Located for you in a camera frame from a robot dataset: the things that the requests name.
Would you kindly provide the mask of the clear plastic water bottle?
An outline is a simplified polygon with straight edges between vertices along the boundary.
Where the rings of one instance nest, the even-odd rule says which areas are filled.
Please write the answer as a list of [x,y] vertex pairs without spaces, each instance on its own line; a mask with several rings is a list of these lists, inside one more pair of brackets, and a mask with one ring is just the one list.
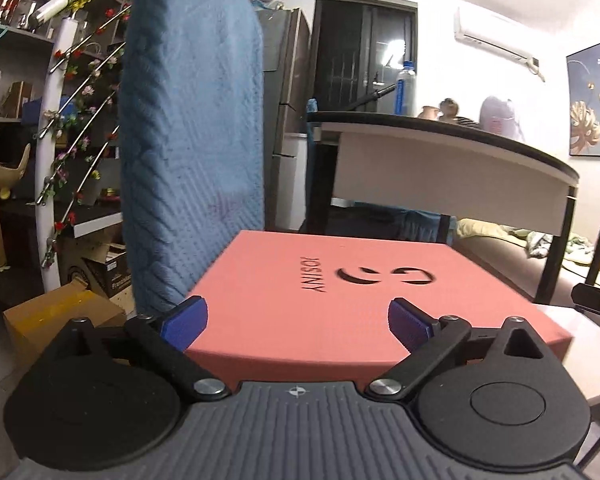
[[403,68],[396,78],[394,93],[394,114],[406,117],[415,116],[416,72],[412,61],[404,61]]

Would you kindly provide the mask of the grey refrigerator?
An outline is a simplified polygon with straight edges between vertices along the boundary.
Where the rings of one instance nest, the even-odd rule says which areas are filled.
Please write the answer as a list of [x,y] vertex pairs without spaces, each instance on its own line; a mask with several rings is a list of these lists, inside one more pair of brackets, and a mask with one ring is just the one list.
[[310,30],[299,9],[258,11],[263,34],[264,225],[275,228],[280,170],[294,159],[284,148],[287,133],[304,126]]

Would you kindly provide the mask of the dark window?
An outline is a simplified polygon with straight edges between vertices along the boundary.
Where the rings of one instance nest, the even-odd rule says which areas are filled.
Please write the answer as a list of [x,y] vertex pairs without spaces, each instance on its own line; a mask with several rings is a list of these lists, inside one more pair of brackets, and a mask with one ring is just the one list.
[[393,112],[398,73],[417,62],[417,4],[315,0],[309,97],[317,109]]

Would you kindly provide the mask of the beige sofa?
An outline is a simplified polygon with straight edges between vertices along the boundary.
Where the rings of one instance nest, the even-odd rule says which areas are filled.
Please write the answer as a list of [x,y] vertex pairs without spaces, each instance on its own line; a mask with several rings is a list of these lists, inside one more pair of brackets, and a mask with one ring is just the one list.
[[[453,247],[500,280],[529,297],[534,296],[547,263],[552,237],[526,229],[474,219],[457,221]],[[594,245],[571,234],[554,296],[553,306],[570,306],[574,286],[585,281]]]

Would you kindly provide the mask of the white stair rail with flowers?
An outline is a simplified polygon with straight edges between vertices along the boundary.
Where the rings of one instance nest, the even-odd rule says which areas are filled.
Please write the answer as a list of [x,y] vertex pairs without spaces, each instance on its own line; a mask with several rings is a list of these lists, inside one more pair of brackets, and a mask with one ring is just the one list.
[[131,3],[122,1],[104,13],[88,34],[79,32],[76,16],[95,0],[48,0],[34,12],[33,23],[55,25],[56,37],[41,98],[35,133],[34,207],[36,242],[43,289],[60,286],[58,240],[76,221],[84,183],[98,174],[103,152],[90,152],[92,125],[114,104],[116,88],[108,88],[123,53],[116,38]]

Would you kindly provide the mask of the salmon pink box lid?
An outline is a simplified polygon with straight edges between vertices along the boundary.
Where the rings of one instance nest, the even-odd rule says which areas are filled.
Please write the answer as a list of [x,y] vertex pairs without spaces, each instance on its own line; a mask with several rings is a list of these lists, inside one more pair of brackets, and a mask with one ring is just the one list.
[[187,355],[230,388],[338,382],[364,388],[407,351],[389,330],[404,298],[475,327],[525,318],[562,358],[572,336],[535,304],[443,244],[242,231],[192,291],[208,325]]

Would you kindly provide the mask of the grey storage shelf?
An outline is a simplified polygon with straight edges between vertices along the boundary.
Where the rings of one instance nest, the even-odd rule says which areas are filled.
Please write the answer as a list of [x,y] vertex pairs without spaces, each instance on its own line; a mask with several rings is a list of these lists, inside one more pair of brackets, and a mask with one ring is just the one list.
[[[78,28],[74,40],[82,44],[80,62],[86,63],[102,58],[109,52],[110,44],[122,39],[124,25],[117,21],[111,23],[98,34],[95,29],[107,21],[107,13],[120,11],[131,0],[92,0],[76,14]],[[31,96],[42,96],[46,75],[43,68],[50,62],[52,47],[55,44],[61,17],[52,18],[37,29],[27,30],[19,26],[19,17],[23,8],[18,8],[6,24],[0,24],[0,120],[14,120],[11,112],[2,112],[10,86],[15,81],[24,81],[31,86]]]

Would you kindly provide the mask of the white table black edge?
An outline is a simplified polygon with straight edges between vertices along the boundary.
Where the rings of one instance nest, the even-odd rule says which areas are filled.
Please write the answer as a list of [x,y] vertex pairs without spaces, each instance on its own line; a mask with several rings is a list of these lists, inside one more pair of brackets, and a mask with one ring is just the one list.
[[533,299],[554,295],[579,175],[527,144],[475,128],[405,116],[317,112],[306,229],[326,231],[334,198],[424,210],[553,237]]

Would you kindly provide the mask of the cardboard box on floor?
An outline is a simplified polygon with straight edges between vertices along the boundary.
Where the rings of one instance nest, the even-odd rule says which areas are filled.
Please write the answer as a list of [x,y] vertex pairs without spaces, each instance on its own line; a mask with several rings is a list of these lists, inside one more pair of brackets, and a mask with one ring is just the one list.
[[80,281],[72,281],[6,310],[3,318],[17,367],[27,370],[73,318],[89,318],[95,327],[121,326],[126,313]]

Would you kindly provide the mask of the white air conditioner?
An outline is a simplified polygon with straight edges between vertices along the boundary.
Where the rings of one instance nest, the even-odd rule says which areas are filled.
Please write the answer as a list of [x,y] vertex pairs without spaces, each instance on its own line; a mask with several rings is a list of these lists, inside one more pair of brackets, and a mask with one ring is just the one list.
[[530,32],[509,18],[491,11],[477,12],[459,6],[455,18],[455,39],[524,66],[545,81],[539,57],[533,52]]

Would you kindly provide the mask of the framed wall painting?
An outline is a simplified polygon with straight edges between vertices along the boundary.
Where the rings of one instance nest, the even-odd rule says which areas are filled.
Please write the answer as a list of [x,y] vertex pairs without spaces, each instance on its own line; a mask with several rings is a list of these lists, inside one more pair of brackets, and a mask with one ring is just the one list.
[[572,157],[600,157],[600,43],[567,56]]

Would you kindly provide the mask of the white front table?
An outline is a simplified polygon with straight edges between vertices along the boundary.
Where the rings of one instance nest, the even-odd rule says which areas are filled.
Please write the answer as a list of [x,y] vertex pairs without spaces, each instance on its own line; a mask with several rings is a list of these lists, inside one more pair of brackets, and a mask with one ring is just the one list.
[[600,326],[570,308],[538,308],[572,335],[562,364],[588,400],[593,418],[600,419]]

